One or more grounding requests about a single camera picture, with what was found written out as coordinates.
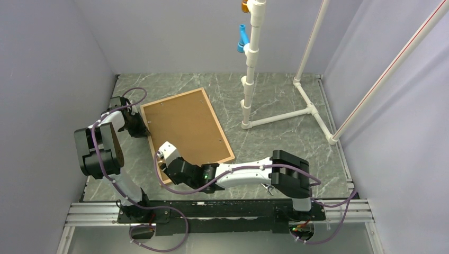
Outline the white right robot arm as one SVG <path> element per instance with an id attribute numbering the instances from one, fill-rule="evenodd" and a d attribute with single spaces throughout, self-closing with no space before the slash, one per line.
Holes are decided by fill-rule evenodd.
<path id="1" fill-rule="evenodd" d="M 173 152 L 158 151 L 155 168 L 173 184 L 185 184 L 191 193 L 213 194 L 240 185 L 265 184 L 292 200 L 292 214 L 299 220 L 312 213 L 311 190 L 321 181 L 310 173 L 307 160 L 283 150 L 274 150 L 270 157 L 242 164 L 202 164 L 187 162 Z"/>

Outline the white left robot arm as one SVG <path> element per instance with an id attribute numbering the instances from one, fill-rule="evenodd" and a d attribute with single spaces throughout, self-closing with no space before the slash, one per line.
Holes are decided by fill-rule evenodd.
<path id="1" fill-rule="evenodd" d="M 124 155 L 117 133 L 124 130 L 133 138 L 150 136 L 137 109 L 127 98 L 116 96 L 97 125 L 74 132 L 78 162 L 84 175 L 111 186 L 119 195 L 119 208 L 128 218 L 146 222 L 152 215 L 148 196 L 123 169 Z"/>

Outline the wooden picture frame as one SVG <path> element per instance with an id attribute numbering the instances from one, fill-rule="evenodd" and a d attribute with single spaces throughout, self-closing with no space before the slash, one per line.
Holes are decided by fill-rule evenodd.
<path id="1" fill-rule="evenodd" d="M 143 104 L 140 110 L 150 132 L 151 154 L 168 141 L 192 164 L 235 159 L 204 88 Z"/>

